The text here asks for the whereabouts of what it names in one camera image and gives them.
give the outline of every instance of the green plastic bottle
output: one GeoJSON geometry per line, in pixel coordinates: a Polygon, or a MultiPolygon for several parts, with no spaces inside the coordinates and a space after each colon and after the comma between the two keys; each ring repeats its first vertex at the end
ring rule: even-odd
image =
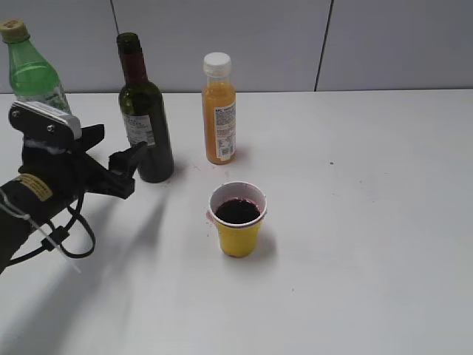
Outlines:
{"type": "Polygon", "coordinates": [[[10,86],[20,101],[40,101],[71,113],[58,73],[30,42],[22,20],[0,24],[3,42],[8,44],[10,86]]]}

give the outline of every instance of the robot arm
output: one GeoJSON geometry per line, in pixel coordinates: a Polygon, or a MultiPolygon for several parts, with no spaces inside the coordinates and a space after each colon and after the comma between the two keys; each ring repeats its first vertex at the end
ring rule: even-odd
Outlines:
{"type": "MultiPolygon", "coordinates": [[[[42,226],[75,200],[81,205],[85,192],[126,199],[135,190],[132,176],[146,153],[146,143],[139,143],[111,155],[105,169],[86,153],[103,140],[103,125],[82,129],[75,116],[36,102],[16,101],[9,119],[24,133],[23,165],[20,175],[0,188],[0,273],[35,231],[31,222],[14,217],[9,206],[42,226]]],[[[60,245],[68,235],[67,230],[56,231],[50,237],[60,245]]],[[[52,250],[47,240],[43,250],[52,250]]]]}

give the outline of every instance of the wine bottle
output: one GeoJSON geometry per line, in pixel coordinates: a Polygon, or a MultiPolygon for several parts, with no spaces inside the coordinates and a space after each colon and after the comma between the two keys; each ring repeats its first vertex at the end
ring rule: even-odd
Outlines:
{"type": "Polygon", "coordinates": [[[146,156],[138,166],[138,173],[146,182],[159,183],[174,171],[163,95],[148,80],[138,36],[121,33],[117,45],[126,82],[118,98],[126,135],[132,146],[147,142],[146,156]]]}

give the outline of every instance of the white bottle cap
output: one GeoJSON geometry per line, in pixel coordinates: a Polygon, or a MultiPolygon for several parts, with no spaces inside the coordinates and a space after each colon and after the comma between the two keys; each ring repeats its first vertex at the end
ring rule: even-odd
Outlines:
{"type": "Polygon", "coordinates": [[[212,78],[224,78],[231,71],[231,59],[221,52],[209,53],[204,57],[204,73],[212,78]]]}

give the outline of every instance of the cup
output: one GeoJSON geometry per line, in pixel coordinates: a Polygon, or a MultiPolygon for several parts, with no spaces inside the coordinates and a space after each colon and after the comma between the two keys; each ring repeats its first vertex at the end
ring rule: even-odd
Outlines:
{"type": "Polygon", "coordinates": [[[231,257],[246,257],[256,248],[259,227],[266,215],[268,203],[263,192],[251,183],[233,181],[214,190],[208,202],[207,217],[219,231],[220,248],[231,257]],[[241,224],[219,219],[215,214],[225,202],[243,199],[253,203],[259,210],[258,218],[241,224]]]}

